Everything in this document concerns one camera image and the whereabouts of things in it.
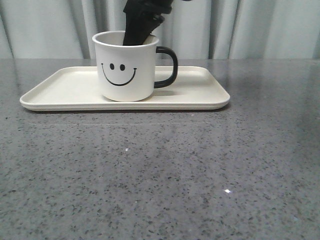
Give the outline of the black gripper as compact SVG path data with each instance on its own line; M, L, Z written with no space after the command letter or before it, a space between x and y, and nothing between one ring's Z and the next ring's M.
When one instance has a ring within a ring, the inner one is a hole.
M161 14L170 14L172 0L128 0L123 9L126 14L124 46L142 45L154 29L165 20Z

